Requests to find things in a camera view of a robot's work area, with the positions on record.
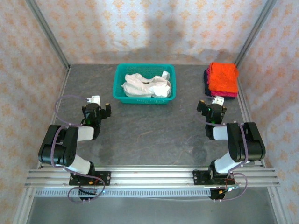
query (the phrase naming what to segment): stack of folded cloths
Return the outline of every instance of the stack of folded cloths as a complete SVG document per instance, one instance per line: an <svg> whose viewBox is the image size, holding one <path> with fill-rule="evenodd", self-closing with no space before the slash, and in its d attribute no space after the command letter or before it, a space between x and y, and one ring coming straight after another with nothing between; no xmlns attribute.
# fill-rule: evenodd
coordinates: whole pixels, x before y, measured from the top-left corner
<svg viewBox="0 0 299 224"><path fill-rule="evenodd" d="M234 99L238 96L237 78L239 71L235 64L212 62L204 71L205 94Z"/></svg>

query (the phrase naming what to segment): white towel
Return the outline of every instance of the white towel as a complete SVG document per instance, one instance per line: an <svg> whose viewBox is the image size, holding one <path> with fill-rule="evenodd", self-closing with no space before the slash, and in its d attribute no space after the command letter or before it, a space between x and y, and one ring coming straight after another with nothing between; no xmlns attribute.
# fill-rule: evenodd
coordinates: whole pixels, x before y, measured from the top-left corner
<svg viewBox="0 0 299 224"><path fill-rule="evenodd" d="M126 82L122 85L128 97L157 97L166 98L171 94L169 72L164 71L162 76L146 79L139 73L126 75Z"/></svg>

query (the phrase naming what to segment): teal plastic basket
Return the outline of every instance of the teal plastic basket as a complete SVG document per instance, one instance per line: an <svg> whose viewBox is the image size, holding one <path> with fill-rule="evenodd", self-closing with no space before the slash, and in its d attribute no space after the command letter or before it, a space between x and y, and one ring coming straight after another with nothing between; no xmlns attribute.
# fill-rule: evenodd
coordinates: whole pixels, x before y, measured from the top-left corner
<svg viewBox="0 0 299 224"><path fill-rule="evenodd" d="M139 73L147 79L161 76L163 71L170 74L171 95L168 98L127 97L121 85L125 83L125 75ZM124 104L167 104L176 97L176 73L171 64L120 64L117 66L113 84L113 96Z"/></svg>

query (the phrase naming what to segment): floor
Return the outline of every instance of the floor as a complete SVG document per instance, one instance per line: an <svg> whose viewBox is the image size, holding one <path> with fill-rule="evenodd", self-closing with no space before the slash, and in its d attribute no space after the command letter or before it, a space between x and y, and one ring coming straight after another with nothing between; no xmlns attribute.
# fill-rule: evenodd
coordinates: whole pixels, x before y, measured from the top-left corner
<svg viewBox="0 0 299 224"><path fill-rule="evenodd" d="M176 98L167 105L127 105L112 96L117 65L75 64L64 95L100 95L110 103L112 115L102 120L96 140L78 142L77 154L95 165L209 165L228 151L226 141L209 140L204 119L197 111L204 95L203 71L207 65L175 65ZM84 101L64 99L58 114L79 123ZM242 122L238 100L224 102L223 122Z"/></svg>
<svg viewBox="0 0 299 224"><path fill-rule="evenodd" d="M243 189L230 192L236 196ZM215 202L205 198L100 197L75 204L66 197L36 197L28 224L275 224L267 188L249 188L240 198Z"/></svg>

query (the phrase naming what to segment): floral patterned wall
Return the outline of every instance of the floral patterned wall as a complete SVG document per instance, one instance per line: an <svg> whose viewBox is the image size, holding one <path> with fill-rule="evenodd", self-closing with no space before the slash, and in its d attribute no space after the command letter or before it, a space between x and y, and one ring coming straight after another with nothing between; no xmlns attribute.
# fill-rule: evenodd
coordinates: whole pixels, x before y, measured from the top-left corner
<svg viewBox="0 0 299 224"><path fill-rule="evenodd" d="M65 70L24 0L1 0L0 15L0 223L10 224Z"/></svg>
<svg viewBox="0 0 299 224"><path fill-rule="evenodd" d="M299 1L278 0L240 67L253 121L299 223Z"/></svg>
<svg viewBox="0 0 299 224"><path fill-rule="evenodd" d="M37 0L69 63L234 62L266 0Z"/></svg>

